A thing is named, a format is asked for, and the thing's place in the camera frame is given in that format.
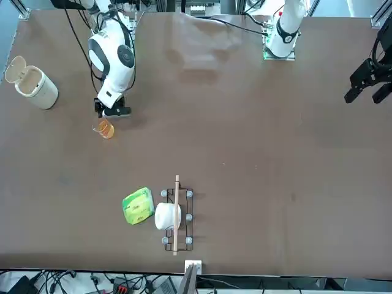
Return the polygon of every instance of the brown table surface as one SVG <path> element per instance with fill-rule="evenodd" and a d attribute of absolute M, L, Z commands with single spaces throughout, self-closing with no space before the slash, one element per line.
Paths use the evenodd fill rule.
<path fill-rule="evenodd" d="M 88 29 L 70 11 L 86 46 Z M 233 21 L 256 28 L 250 20 Z M 138 27 L 130 119 L 91 130 L 89 70 L 63 11 L 20 22 L 22 55 L 57 85 L 39 110 L 0 86 L 0 266 L 390 278 L 392 100 L 344 102 L 377 31 L 368 19 L 307 18 L 295 62 L 262 61 L 260 36 L 186 15 Z M 194 250 L 165 252 L 139 187 L 192 187 Z"/>

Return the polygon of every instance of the white mug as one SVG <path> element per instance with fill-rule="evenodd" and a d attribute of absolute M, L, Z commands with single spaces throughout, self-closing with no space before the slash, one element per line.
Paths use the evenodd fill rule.
<path fill-rule="evenodd" d="M 175 206 L 172 203 L 160 203 L 155 209 L 155 226 L 158 230 L 173 230 L 174 229 L 174 212 Z M 178 205 L 178 223 L 177 228 L 181 222 L 181 208 Z"/>

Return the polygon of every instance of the green package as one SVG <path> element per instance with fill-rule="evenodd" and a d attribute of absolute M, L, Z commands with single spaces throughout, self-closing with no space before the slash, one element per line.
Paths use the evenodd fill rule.
<path fill-rule="evenodd" d="M 122 201 L 122 210 L 131 225 L 139 224 L 152 216 L 155 210 L 151 190 L 144 187 L 128 195 Z"/>

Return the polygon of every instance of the glass cup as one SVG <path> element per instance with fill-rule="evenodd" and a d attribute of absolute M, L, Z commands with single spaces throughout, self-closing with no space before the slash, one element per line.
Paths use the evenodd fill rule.
<path fill-rule="evenodd" d="M 100 133 L 104 139 L 110 139 L 115 134 L 115 127 L 113 127 L 107 118 L 98 119 L 96 126 L 93 126 L 92 129 Z"/>

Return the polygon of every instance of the white container with lid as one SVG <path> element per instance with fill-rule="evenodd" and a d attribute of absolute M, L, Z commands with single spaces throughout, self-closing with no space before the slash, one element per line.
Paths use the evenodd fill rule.
<path fill-rule="evenodd" d="M 55 104 L 59 91 L 53 82 L 35 66 L 27 66 L 22 56 L 13 59 L 6 70 L 5 78 L 15 84 L 15 89 L 31 103 L 42 109 Z"/>

